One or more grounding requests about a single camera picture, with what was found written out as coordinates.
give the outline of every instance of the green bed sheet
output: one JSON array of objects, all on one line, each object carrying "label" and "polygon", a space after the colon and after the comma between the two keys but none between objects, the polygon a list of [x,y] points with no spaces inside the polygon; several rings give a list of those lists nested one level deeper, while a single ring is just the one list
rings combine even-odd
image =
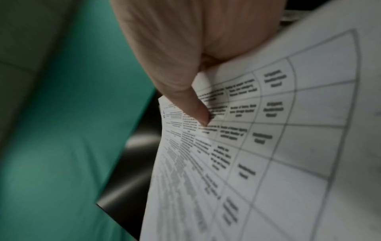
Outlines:
[{"label": "green bed sheet", "polygon": [[130,240],[95,202],[154,87],[108,0],[81,4],[41,81],[0,161],[0,240]]}]

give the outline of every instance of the paper sheet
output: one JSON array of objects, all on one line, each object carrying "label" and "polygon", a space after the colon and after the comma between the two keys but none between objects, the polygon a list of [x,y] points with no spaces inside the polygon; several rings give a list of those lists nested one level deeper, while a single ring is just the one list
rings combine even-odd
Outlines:
[{"label": "paper sheet", "polygon": [[381,240],[380,1],[335,1],[160,98],[142,241]]}]

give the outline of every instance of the green cushion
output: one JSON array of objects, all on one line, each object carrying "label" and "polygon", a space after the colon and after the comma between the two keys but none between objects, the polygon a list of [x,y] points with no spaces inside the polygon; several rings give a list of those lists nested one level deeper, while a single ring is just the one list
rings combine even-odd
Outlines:
[{"label": "green cushion", "polygon": [[0,161],[0,240],[129,240],[95,202],[154,87],[108,0],[81,5],[41,81]]}]

